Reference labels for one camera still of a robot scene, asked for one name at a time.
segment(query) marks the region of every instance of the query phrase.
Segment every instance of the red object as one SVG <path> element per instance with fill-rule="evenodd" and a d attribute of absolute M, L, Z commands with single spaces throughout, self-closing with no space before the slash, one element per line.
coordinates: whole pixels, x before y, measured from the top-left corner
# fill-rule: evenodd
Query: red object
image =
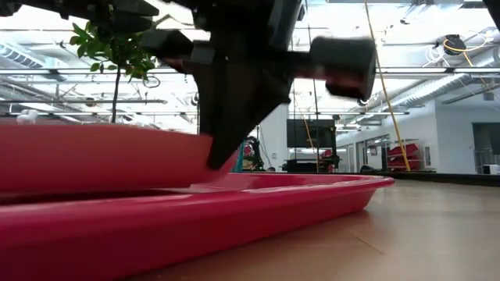
<path fill-rule="evenodd" d="M 416 146 L 416 144 L 407 144 L 405 145 L 405 151 L 407 155 L 412 155 L 416 153 L 419 150 L 419 148 Z M 392 148 L 388 153 L 387 156 L 389 157 L 398 157 L 402 156 L 402 150 L 400 146 L 397 146 L 395 148 Z"/>
<path fill-rule="evenodd" d="M 416 171 L 420 169 L 421 161 L 418 154 L 418 146 L 416 144 L 407 144 L 405 145 L 405 151 L 410 171 Z M 403 158 L 401 147 L 397 146 L 395 148 L 392 148 L 388 152 L 387 157 L 390 159 L 388 161 L 387 167 L 391 169 L 392 172 L 406 171 L 405 159 Z"/>
<path fill-rule="evenodd" d="M 121 125 L 0 126 L 0 193 L 189 187 L 226 175 L 206 166 L 212 138 Z"/>
<path fill-rule="evenodd" d="M 5 199 L 2 281 L 131 276 L 360 211 L 377 188 L 391 184 L 378 176 L 229 174 L 156 196 L 37 204 L 17 198 L 14 205 Z"/>

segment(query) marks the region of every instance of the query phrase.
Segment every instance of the black screen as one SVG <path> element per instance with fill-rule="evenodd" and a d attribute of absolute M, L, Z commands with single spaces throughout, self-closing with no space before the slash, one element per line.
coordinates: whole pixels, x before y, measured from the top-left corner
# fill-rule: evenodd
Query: black screen
<path fill-rule="evenodd" d="M 316 120 L 306 120 L 306 122 L 315 148 L 332 148 L 335 146 L 335 123 L 332 119 L 322 119 L 318 120 L 318 122 Z M 287 120 L 287 146 L 289 148 L 311 147 L 304 119 Z"/>

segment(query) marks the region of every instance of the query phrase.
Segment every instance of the pink tray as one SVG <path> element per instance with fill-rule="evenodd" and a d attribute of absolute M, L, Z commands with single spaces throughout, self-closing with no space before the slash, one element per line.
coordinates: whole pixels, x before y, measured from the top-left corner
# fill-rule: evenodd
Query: pink tray
<path fill-rule="evenodd" d="M 391 184 L 378 176 L 229 174 L 160 195 L 4 198 L 2 281 L 132 276 L 360 211 Z"/>

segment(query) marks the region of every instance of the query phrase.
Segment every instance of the small tree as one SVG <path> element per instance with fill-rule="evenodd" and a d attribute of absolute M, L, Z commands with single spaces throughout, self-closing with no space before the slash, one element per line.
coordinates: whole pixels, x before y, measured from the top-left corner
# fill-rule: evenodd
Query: small tree
<path fill-rule="evenodd" d="M 116 70 L 115 92 L 112 98 L 111 123 L 116 122 L 116 102 L 118 100 L 118 87 L 122 70 L 125 75 L 132 78 L 147 80 L 147 72 L 155 68 L 152 56 L 141 46 L 142 33 L 106 34 L 88 22 L 84 29 L 73 24 L 73 32 L 76 34 L 70 39 L 71 45 L 79 46 L 78 57 L 87 56 L 96 60 L 91 65 L 91 71 Z"/>

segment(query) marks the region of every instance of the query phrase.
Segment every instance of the yellow cable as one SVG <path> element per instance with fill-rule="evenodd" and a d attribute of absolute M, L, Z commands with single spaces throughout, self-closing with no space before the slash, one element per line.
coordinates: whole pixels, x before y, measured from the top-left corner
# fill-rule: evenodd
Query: yellow cable
<path fill-rule="evenodd" d="M 302 111 L 298 107 L 297 98 L 295 98 L 295 92 L 294 92 L 294 103 L 295 103 L 296 109 L 298 110 L 298 113 L 300 113 L 300 115 L 302 116 L 302 120 L 304 120 L 305 131 L 307 133 L 307 137 L 309 139 L 309 143 L 311 144 L 311 148 L 314 151 L 314 143 L 313 143 L 313 140 L 311 139 L 311 133 L 309 132 L 309 126 L 307 125 L 307 120 L 305 120 L 304 114 L 302 114 Z M 316 153 L 316 172 L 317 173 L 320 172 L 320 160 L 318 159 L 318 154 L 317 153 Z"/>
<path fill-rule="evenodd" d="M 375 33 L 373 32 L 373 26 L 372 26 L 372 22 L 370 19 L 370 11 L 368 9 L 368 0 L 363 0 L 363 1 L 365 4 L 366 18 L 368 19 L 368 26 L 370 27 L 370 34 L 372 36 L 373 43 L 376 43 L 375 42 Z M 406 171 L 409 172 L 411 169 L 409 167 L 408 157 L 406 157 L 406 149 L 401 141 L 398 123 L 396 122 L 396 117 L 394 115 L 394 111 L 392 110 L 391 101 L 389 101 L 388 90 L 385 87 L 384 76 L 382 74 L 382 67 L 380 67 L 380 60 L 379 60 L 377 48 L 375 48 L 375 56 L 376 56 L 376 60 L 377 60 L 377 68 L 378 68 L 378 71 L 380 73 L 380 81 L 382 82 L 382 91 L 384 92 L 385 100 L 387 102 L 387 107 L 389 108 L 389 111 L 391 112 L 392 122 L 394 123 L 394 128 L 396 130 L 396 136 L 398 137 L 399 147 L 401 148 L 401 153 L 403 154 L 403 159 L 405 160 Z"/>
<path fill-rule="evenodd" d="M 463 52 L 463 56 L 466 58 L 466 60 L 469 63 L 470 67 L 474 67 L 474 64 L 472 63 L 472 61 L 470 60 L 470 58 L 469 58 L 469 56 L 467 55 L 466 52 Z M 484 81 L 483 77 L 479 76 L 479 79 L 481 80 L 481 82 L 483 83 L 483 85 L 486 87 L 487 91 L 489 91 L 492 94 L 494 94 L 493 91 L 491 90 L 490 86 L 486 83 L 486 81 Z"/>
<path fill-rule="evenodd" d="M 448 45 L 446 45 L 446 42 L 448 42 L 448 39 L 446 39 L 444 42 L 443 42 L 443 46 L 445 46 L 445 48 L 447 49 L 450 49 L 452 51 L 455 51 L 455 52 L 471 52 L 471 51 L 476 51 L 476 50 L 479 50 L 480 48 L 484 47 L 488 40 L 484 40 L 483 44 L 475 47 L 475 48 L 470 48 L 470 49 L 458 49 L 458 48 L 452 48 L 452 47 L 449 47 Z"/>

